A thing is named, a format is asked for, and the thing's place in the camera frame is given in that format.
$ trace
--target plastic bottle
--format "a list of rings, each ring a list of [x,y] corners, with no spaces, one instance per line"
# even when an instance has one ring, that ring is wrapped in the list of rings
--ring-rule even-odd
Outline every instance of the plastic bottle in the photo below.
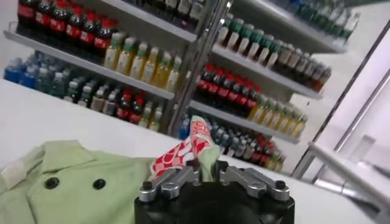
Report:
[[[81,29],[83,25],[82,11],[80,7],[74,9],[73,15],[69,19],[66,26],[66,42],[73,52],[78,52],[78,44],[81,36]]]
[[[124,75],[129,75],[129,70],[135,55],[135,38],[129,37],[124,42],[123,51],[119,55],[116,71]]]
[[[133,59],[132,66],[130,67],[129,75],[132,78],[138,79],[142,74],[146,59],[147,44],[141,43],[136,56]]]
[[[164,88],[169,75],[169,62],[171,61],[171,55],[168,52],[164,52],[163,59],[160,65],[157,67],[156,74],[153,80],[153,85]]]
[[[175,57],[173,68],[169,73],[168,81],[166,82],[165,89],[171,93],[176,92],[177,81],[179,79],[179,69],[182,64],[182,59],[178,56]]]
[[[151,53],[149,54],[149,57],[145,61],[144,68],[141,69],[141,75],[139,79],[141,79],[143,82],[146,83],[151,82],[152,77],[156,72],[157,54],[158,54],[158,47],[153,47]]]
[[[63,99],[71,103],[77,102],[77,100],[79,99],[79,84],[77,82],[69,82],[68,92]]]
[[[63,74],[56,72],[49,94],[62,99],[65,95],[65,83],[63,81]]]
[[[85,57],[91,57],[94,49],[94,35],[96,32],[95,14],[90,13],[87,20],[83,23],[80,34],[80,50]]]
[[[115,70],[120,53],[120,41],[122,35],[114,33],[111,39],[111,45],[107,48],[104,58],[104,67]]]

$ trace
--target red label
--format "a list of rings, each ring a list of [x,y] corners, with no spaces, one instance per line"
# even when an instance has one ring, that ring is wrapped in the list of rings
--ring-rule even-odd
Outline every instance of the red label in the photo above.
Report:
[[[50,24],[50,21],[51,21],[51,17],[46,14],[40,12],[37,12],[35,14],[35,22],[41,25],[48,26]]]
[[[22,4],[18,4],[18,15],[21,15],[21,16],[26,17],[26,18],[33,18],[34,17],[34,9],[32,9],[28,6],[22,5]]]
[[[86,43],[92,43],[93,41],[93,34],[87,33],[86,31],[81,32],[80,40],[86,42]]]
[[[218,95],[220,95],[221,97],[227,96],[228,93],[229,93],[229,90],[228,90],[228,89],[220,88],[220,89],[218,90]]]
[[[80,34],[81,34],[81,30],[76,26],[68,25],[66,27],[66,34],[68,34],[69,36],[71,36],[73,38],[79,38]]]
[[[99,37],[95,37],[94,45],[98,48],[107,48],[107,46],[110,44],[110,40],[104,40]]]
[[[65,22],[51,19],[50,20],[50,29],[64,32],[65,31]]]
[[[233,92],[230,92],[228,95],[227,95],[227,98],[231,101],[235,101],[237,99],[237,94],[236,93],[233,93]]]

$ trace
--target water bottle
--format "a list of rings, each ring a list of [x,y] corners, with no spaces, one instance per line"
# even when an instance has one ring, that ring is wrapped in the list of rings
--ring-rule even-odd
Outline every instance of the water bottle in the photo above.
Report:
[[[33,67],[27,67],[27,72],[20,78],[20,85],[35,89],[35,70]]]
[[[18,68],[16,61],[10,61],[10,64],[4,70],[4,79],[10,82],[19,83],[22,76],[21,70]]]
[[[65,95],[65,83],[63,81],[63,74],[56,72],[50,89],[50,95],[62,99]]]

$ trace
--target yellow juice bottle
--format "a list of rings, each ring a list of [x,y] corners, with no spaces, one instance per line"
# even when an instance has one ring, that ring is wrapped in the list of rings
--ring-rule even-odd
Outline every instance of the yellow juice bottle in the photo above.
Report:
[[[135,41],[134,37],[128,37],[124,41],[123,51],[119,54],[118,65],[116,71],[124,75],[129,75],[129,70],[135,55]]]
[[[153,85],[164,88],[166,80],[169,75],[169,62],[171,61],[171,55],[168,52],[164,52],[163,59],[157,68],[156,74],[153,79]]]
[[[145,66],[143,72],[141,74],[140,79],[143,82],[150,83],[154,73],[156,72],[157,67],[157,55],[158,55],[158,47],[153,47],[149,57],[145,62]]]
[[[174,93],[177,89],[177,80],[179,78],[179,68],[182,64],[182,59],[178,56],[175,57],[173,68],[169,73],[168,81],[166,82],[165,89],[171,93]]]
[[[299,121],[299,123],[297,124],[297,126],[295,127],[294,131],[292,131],[291,137],[293,137],[293,138],[299,138],[300,135],[301,135],[302,132],[303,132],[303,129],[305,129],[306,122],[307,122],[307,115],[304,114],[304,115],[300,118],[300,121]]]
[[[141,43],[136,53],[136,56],[133,59],[133,64],[130,67],[130,77],[135,79],[140,78],[146,60],[146,51],[147,43]]]
[[[121,40],[123,36],[120,33],[114,33],[111,37],[111,45],[107,48],[104,58],[104,67],[115,70],[118,63],[119,53],[121,51]]]

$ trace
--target dark bottle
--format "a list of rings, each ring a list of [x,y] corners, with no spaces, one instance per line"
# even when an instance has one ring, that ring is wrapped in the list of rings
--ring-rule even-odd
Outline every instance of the dark bottle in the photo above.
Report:
[[[50,20],[50,42],[58,47],[62,47],[62,43],[65,40],[66,25],[69,20],[69,11],[67,7],[68,5],[65,2],[57,1],[57,6],[53,11]]]
[[[52,9],[52,2],[50,0],[42,0],[38,4],[37,12],[35,14],[35,25],[37,27],[36,33],[43,41],[46,40],[50,31]]]
[[[128,91],[123,91],[121,100],[119,101],[118,108],[116,110],[116,117],[122,120],[127,120],[130,114],[132,95]]]
[[[133,124],[138,124],[142,117],[144,100],[142,97],[137,97],[135,103],[132,105],[131,112],[129,114],[129,121]]]
[[[83,24],[81,14],[81,8],[76,7],[66,26],[66,42],[68,43],[69,49],[73,52],[77,52],[78,50],[81,27]]]
[[[227,95],[232,87],[233,79],[233,75],[231,74],[227,74],[227,76],[222,79],[221,85],[217,91],[217,99],[215,103],[218,108],[223,108],[223,106],[227,104]]]
[[[94,46],[95,32],[95,14],[90,13],[82,26],[80,34],[80,50],[81,54],[85,57],[89,57],[91,55]]]
[[[104,19],[102,27],[96,32],[94,39],[94,60],[103,62],[105,52],[110,45],[111,36],[113,33],[112,23],[108,19]]]

